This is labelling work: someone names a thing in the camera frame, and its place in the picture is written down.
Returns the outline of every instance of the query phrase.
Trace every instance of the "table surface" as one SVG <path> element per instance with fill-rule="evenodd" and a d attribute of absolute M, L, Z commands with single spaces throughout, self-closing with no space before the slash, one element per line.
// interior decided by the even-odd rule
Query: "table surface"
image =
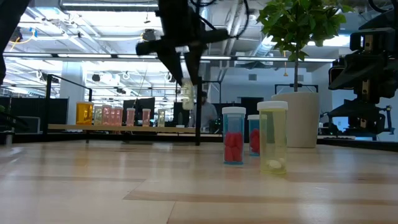
<path fill-rule="evenodd" d="M 218 143 L 0 147 L 1 223 L 398 223 L 397 153 L 288 149 L 286 175 L 222 161 Z"/>

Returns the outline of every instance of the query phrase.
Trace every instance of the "white planter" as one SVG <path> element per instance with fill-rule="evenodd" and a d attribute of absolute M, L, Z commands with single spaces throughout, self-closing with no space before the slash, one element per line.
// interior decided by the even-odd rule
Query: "white planter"
<path fill-rule="evenodd" d="M 272 96 L 272 100 L 289 104 L 287 147 L 314 148 L 317 145 L 320 114 L 318 93 L 284 93 Z"/>

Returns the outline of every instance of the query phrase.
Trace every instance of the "ceiling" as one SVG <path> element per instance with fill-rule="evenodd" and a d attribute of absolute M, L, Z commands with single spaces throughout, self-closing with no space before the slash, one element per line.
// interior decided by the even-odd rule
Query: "ceiling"
<path fill-rule="evenodd" d="M 68 1 L 77 3 L 99 2 L 107 3 L 107 1 Z M 228 28 L 228 24 L 232 27 L 238 26 L 238 19 L 234 21 L 234 11 L 239 9 L 238 1 L 217 1 L 216 4 L 206 8 L 207 19 L 218 29 Z M 251 9 L 262 9 L 266 1 L 249 1 Z M 157 37 L 162 35 L 162 26 L 160 19 L 155 16 L 153 10 L 149 7 L 130 7 L 131 11 L 61 11 L 57 7 L 30 7 L 26 10 L 21 18 L 19 26 L 22 28 L 22 42 L 24 44 L 9 44 L 5 52 L 43 52 L 43 53 L 85 53 L 85 54 L 135 54 L 136 44 L 141 41 L 141 34 L 145 29 L 154 29 Z M 362 17 L 352 15 L 355 19 L 361 20 Z M 244 17 L 240 19 L 240 25 L 237 32 L 243 29 Z M 37 31 L 37 36 L 30 31 L 31 28 Z M 255 19 L 249 21 L 248 28 L 239 40 L 229 40 L 227 43 L 231 45 L 230 50 L 224 50 L 223 54 L 235 55 L 237 52 L 244 55 L 254 55 L 258 46 L 262 43 L 264 36 L 261 34 L 261 24 Z M 317 48 L 315 46 L 306 46 L 304 51 L 311 58 L 328 58 L 333 52 L 349 53 L 347 48 L 347 38 L 341 37 L 339 41 L 330 42 L 330 46 Z M 209 45 L 207 55 L 223 55 L 223 43 L 214 43 Z M 274 57 L 281 57 L 279 51 L 271 51 Z M 119 76 L 120 87 L 124 86 L 155 86 L 163 87 L 163 91 L 134 90 L 129 96 L 168 96 L 170 99 L 174 96 L 175 83 L 170 83 L 165 79 L 167 69 L 160 62 L 101 62 L 90 61 L 82 62 L 87 72 L 87 85 L 109 85 L 109 83 L 93 82 L 92 74 Z M 44 81 L 37 78 L 37 71 L 62 75 L 62 61 L 59 60 L 24 60 L 21 58 L 6 58 L 7 77 L 5 83 L 23 84 L 23 85 L 44 85 Z M 219 67 L 217 63 L 208 63 L 207 66 Z M 274 63 L 269 68 L 278 70 L 283 68 L 285 63 Z M 314 64 L 303 63 L 301 68 L 306 72 L 311 72 Z M 229 67 L 226 76 L 228 83 L 234 85 L 246 82 L 247 74 L 252 71 L 245 68 Z M 263 82 L 278 82 L 275 77 L 283 78 L 282 75 L 274 75 L 270 78 L 260 78 L 257 84 Z M 37 93 L 44 94 L 44 88 L 30 88 Z M 58 94 L 57 88 L 54 90 L 54 96 Z M 98 96 L 119 96 L 115 90 L 95 90 Z M 98 97 L 106 100 L 110 97 Z"/>

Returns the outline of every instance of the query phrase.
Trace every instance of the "potted plant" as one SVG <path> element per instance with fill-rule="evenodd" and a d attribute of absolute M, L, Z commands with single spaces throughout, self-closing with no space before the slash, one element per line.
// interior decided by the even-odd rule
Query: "potted plant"
<path fill-rule="evenodd" d="M 271 0 L 260 11 L 257 21 L 264 25 L 262 32 L 276 42 L 275 49 L 291 52 L 294 62 L 294 93 L 275 95 L 273 100 L 287 101 L 288 147 L 315 147 L 319 121 L 317 93 L 297 93 L 299 61 L 308 56 L 302 49 L 314 41 L 317 47 L 323 41 L 338 35 L 340 24 L 346 22 L 342 12 L 353 11 L 338 0 Z"/>

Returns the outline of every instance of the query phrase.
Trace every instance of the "shelf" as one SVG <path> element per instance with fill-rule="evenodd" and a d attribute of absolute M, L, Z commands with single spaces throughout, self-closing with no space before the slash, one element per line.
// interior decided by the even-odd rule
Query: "shelf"
<path fill-rule="evenodd" d="M 72 125 L 72 124 L 49 124 L 49 129 L 70 129 L 87 131 L 146 131 L 157 133 L 195 133 L 195 128 L 174 128 L 174 127 L 127 127 L 127 126 L 106 126 L 106 125 Z"/>

